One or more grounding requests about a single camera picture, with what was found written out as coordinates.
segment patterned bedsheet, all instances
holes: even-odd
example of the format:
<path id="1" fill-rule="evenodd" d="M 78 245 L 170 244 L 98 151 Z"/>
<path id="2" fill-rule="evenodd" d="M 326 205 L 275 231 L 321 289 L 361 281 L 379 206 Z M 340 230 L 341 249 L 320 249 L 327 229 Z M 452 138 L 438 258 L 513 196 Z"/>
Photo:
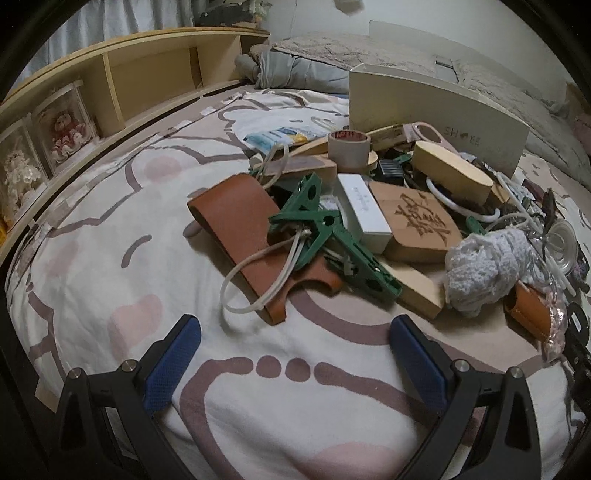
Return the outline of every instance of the patterned bedsheet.
<path id="1" fill-rule="evenodd" d="M 567 396 L 566 367 L 543 368 L 536 344 L 507 325 L 500 304 L 475 319 L 445 310 L 428 322 L 347 289 L 332 298 L 304 289 L 288 297 L 287 321 L 276 327 L 221 308 L 219 289 L 232 265 L 205 231 L 195 234 L 185 204 L 247 171 L 246 134 L 307 124 L 312 116 L 342 127 L 348 102 L 308 91 L 238 94 L 87 172 L 83 187 L 58 198 L 21 245 L 7 282 L 15 330 L 43 382 L 59 395 L 70 368 L 114 370 L 191 313 L 201 321 L 202 344 L 160 422 L 199 479 L 390 479 L 436 421 L 388 346 L 391 319 L 408 313 L 452 358 L 493 372 L 521 366 L 543 478 L 552 478 L 584 417 Z M 561 185 L 571 180 L 530 155 L 519 167 L 554 189 L 591 255 L 591 217 Z M 591 205 L 589 192 L 577 195 Z M 422 269 L 441 281 L 441 265 Z M 246 303 L 237 286 L 229 297 Z M 591 299 L 582 305 L 589 315 Z M 449 478 L 481 418 L 475 412 Z"/>

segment green clothespin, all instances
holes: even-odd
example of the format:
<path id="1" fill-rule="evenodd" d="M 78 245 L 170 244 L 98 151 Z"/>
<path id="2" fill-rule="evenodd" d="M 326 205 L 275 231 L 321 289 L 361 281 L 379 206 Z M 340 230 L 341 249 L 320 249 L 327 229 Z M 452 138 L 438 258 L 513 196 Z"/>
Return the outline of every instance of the green clothespin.
<path id="1" fill-rule="evenodd" d="M 345 261 L 327 258 L 329 265 L 351 285 L 354 285 L 382 301 L 396 299 L 402 285 L 376 260 L 371 252 L 358 244 L 343 226 L 338 210 L 320 210 L 322 181 L 311 173 L 305 176 L 298 190 L 287 200 L 281 212 L 269 217 L 269 234 L 283 225 L 298 223 L 312 232 L 302 249 L 295 270 L 308 265 L 325 243 L 334 238 L 345 250 Z"/>
<path id="2" fill-rule="evenodd" d="M 400 296 L 402 285 L 378 262 L 373 253 L 354 240 L 342 223 L 333 227 L 333 237 L 345 249 L 345 255 L 349 256 L 353 268 L 332 257 L 326 257 L 326 261 L 340 272 L 347 282 L 384 302 Z"/>
<path id="3" fill-rule="evenodd" d="M 473 216 L 466 218 L 466 228 L 468 228 L 470 233 L 477 233 L 478 235 L 486 235 L 488 233 Z"/>
<path id="4" fill-rule="evenodd" d="M 297 190 L 291 194 L 291 197 L 289 197 L 281 209 L 281 213 L 317 212 L 320 208 L 321 187 L 322 180 L 320 180 L 320 177 L 316 173 L 308 173 L 308 175 L 300 180 Z M 278 222 L 271 223 L 269 234 L 276 233 L 279 228 L 280 225 Z"/>
<path id="5" fill-rule="evenodd" d="M 270 216 L 269 223 L 271 224 L 269 232 L 274 226 L 285 223 L 302 223 L 312 231 L 311 243 L 306 242 L 295 263 L 294 270 L 297 271 L 312 261 L 327 240 L 333 236 L 333 227 L 338 224 L 342 225 L 343 221 L 338 210 L 317 210 L 315 212 L 295 210 L 293 212 L 281 211 Z"/>

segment white cord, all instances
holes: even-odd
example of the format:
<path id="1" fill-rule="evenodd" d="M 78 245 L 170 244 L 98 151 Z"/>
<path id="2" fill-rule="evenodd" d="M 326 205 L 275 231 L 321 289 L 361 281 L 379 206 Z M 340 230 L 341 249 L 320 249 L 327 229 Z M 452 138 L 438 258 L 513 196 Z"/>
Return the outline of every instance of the white cord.
<path id="1" fill-rule="evenodd" d="M 256 173 L 256 179 L 260 183 L 262 183 L 262 179 L 265 176 L 265 170 L 269 166 L 269 163 L 271 162 L 271 160 L 273 160 L 273 157 L 275 157 L 277 150 L 279 150 L 281 147 L 283 147 L 283 158 L 281 159 L 281 164 L 279 165 L 279 170 L 277 170 L 277 173 L 275 173 L 275 175 L 273 175 L 271 180 L 269 180 L 267 183 L 265 183 L 262 186 L 265 190 L 268 190 L 269 188 L 271 188 L 275 184 L 275 182 L 277 180 L 279 180 L 281 175 L 283 175 L 283 172 L 285 171 L 285 167 L 287 166 L 287 161 L 290 159 L 289 146 L 282 144 L 282 143 L 276 143 L 275 145 L 273 145 L 273 147 L 271 148 L 271 151 L 267 154 L 265 159 L 262 161 L 261 166 L 259 167 L 259 170 Z"/>
<path id="2" fill-rule="evenodd" d="M 283 285 L 285 285 L 285 282 L 287 282 L 287 279 L 289 278 L 291 272 L 295 268 L 296 262 L 300 257 L 302 249 L 304 248 L 303 240 L 305 240 L 305 238 L 309 235 L 311 235 L 310 230 L 298 230 L 293 237 L 279 242 L 275 245 L 266 247 L 255 254 L 252 254 L 250 257 L 245 258 L 233 269 L 231 269 L 230 273 L 228 273 L 228 275 L 226 275 L 226 278 L 223 279 L 222 288 L 220 288 L 220 301 L 222 302 L 223 307 L 232 313 L 250 313 L 254 312 L 255 310 L 262 310 L 263 308 L 265 308 L 265 305 L 267 305 L 267 303 L 269 303 L 269 301 L 271 301 L 273 297 L 275 297 L 275 295 L 279 293 L 279 291 L 283 288 Z M 260 258 L 264 257 L 270 252 L 278 250 L 288 244 L 291 244 L 291 249 L 289 254 L 287 255 L 285 265 L 283 265 L 283 268 L 277 276 L 277 279 L 275 279 L 275 281 L 271 284 L 267 291 L 248 307 L 231 307 L 230 305 L 228 305 L 228 299 L 226 298 L 226 289 L 228 288 L 229 283 L 236 276 L 236 274 L 251 262 L 259 260 Z"/>
<path id="3" fill-rule="evenodd" d="M 472 212 L 471 210 L 468 210 L 467 208 L 460 207 L 456 202 L 451 201 L 444 194 L 442 194 L 439 190 L 437 190 L 435 188 L 435 185 L 433 184 L 433 182 L 431 181 L 431 179 L 429 177 L 427 177 L 427 188 L 429 189 L 429 191 L 431 191 L 432 194 L 435 195 L 437 200 L 439 200 L 442 204 L 444 204 L 446 207 L 450 208 L 454 212 L 457 212 L 460 215 L 463 215 L 464 217 L 472 216 L 476 220 L 478 220 L 479 222 L 491 223 L 491 222 L 498 220 L 499 217 L 501 216 L 501 211 L 498 208 L 495 209 L 495 213 L 493 215 L 481 215 L 480 213 Z"/>
<path id="4" fill-rule="evenodd" d="M 521 223 L 518 223 L 517 225 L 511 225 L 513 228 L 518 228 L 518 229 L 523 229 L 524 227 L 526 227 L 530 220 L 521 212 L 517 212 L 517 213 L 507 213 L 507 215 L 503 215 L 502 217 L 500 217 L 499 219 L 495 220 L 494 222 L 492 222 L 489 226 L 487 226 L 485 228 L 485 230 L 487 232 L 490 232 L 494 227 L 496 227 L 497 225 L 499 225 L 499 223 L 504 222 L 506 220 L 509 220 L 511 218 L 523 218 L 524 221 Z"/>
<path id="5" fill-rule="evenodd" d="M 505 177 L 504 174 L 496 172 L 496 179 L 501 184 L 501 187 L 503 187 L 505 189 L 505 191 L 508 193 L 509 197 L 511 198 L 511 201 L 515 204 L 517 209 L 521 213 L 523 213 L 523 215 L 528 219 L 528 222 L 530 223 L 532 229 L 536 233 L 538 233 L 539 235 L 542 235 L 543 230 L 538 226 L 537 223 L 534 222 L 534 219 L 527 212 L 525 207 L 519 202 L 519 200 L 517 200 L 517 198 L 513 194 L 512 190 L 507 186 L 507 182 L 505 181 L 505 179 L 503 177 Z M 560 288 L 562 288 L 563 290 L 565 290 L 565 289 L 568 290 L 569 293 L 573 297 L 575 297 L 577 294 L 575 289 L 570 284 L 570 282 L 566 278 L 566 276 L 562 273 L 560 267 L 558 266 L 558 264 L 556 263 L 556 260 L 554 259 L 554 257 L 552 257 L 552 255 L 546 255 L 546 263 L 547 263 L 548 270 L 552 273 L 552 275 L 554 275 L 554 278 L 558 282 L 558 285 L 560 286 Z"/>

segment curtain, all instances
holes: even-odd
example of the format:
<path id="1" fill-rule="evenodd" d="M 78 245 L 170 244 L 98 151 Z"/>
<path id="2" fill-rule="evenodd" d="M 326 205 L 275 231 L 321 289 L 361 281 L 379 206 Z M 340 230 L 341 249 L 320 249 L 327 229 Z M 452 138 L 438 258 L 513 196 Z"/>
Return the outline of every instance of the curtain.
<path id="1" fill-rule="evenodd" d="M 91 0 L 37 51 L 15 86 L 51 62 L 94 43 L 141 31 L 192 26 L 191 0 Z"/>

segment display case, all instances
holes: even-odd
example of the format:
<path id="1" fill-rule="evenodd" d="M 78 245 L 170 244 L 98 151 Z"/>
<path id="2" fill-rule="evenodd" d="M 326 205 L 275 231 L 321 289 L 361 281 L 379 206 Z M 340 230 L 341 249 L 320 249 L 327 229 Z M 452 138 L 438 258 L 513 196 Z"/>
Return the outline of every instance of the display case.
<path id="1" fill-rule="evenodd" d="M 8 229 L 39 197 L 47 182 L 27 125 L 23 118 L 0 134 L 0 202 Z"/>
<path id="2" fill-rule="evenodd" d="M 52 176 L 86 144 L 96 142 L 94 123 L 80 95 L 82 80 L 53 93 L 33 111 L 33 123 Z"/>

